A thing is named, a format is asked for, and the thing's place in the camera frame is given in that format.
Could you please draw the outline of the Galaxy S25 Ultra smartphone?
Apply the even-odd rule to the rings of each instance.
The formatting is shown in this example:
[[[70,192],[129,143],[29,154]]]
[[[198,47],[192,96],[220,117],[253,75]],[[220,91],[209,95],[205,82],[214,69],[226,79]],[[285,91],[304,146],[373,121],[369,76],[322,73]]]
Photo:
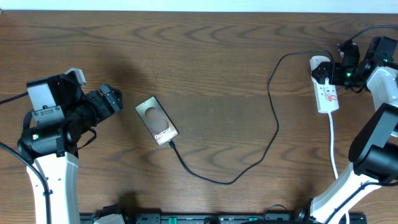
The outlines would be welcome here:
[[[159,147],[179,135],[177,127],[156,96],[137,105],[135,109]]]

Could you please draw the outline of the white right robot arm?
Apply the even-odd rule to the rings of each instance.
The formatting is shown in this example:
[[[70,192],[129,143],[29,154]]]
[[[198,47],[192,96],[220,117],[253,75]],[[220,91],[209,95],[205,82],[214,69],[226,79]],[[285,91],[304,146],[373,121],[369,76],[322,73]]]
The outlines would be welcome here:
[[[307,223],[339,223],[348,211],[372,191],[397,185],[397,64],[393,55],[397,41],[372,39],[364,57],[352,40],[338,46],[343,58],[336,63],[324,56],[310,59],[317,108],[330,114],[338,109],[336,87],[367,90],[376,112],[351,143],[349,164],[321,195],[298,216]]]

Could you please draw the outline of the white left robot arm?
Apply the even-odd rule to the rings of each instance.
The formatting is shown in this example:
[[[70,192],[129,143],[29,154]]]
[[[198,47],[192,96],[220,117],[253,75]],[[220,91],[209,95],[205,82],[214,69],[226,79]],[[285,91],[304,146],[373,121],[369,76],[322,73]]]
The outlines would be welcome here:
[[[67,73],[31,81],[33,110],[26,114],[17,146],[27,161],[37,223],[79,223],[78,142],[123,107],[123,94],[108,84],[84,93],[84,75]]]

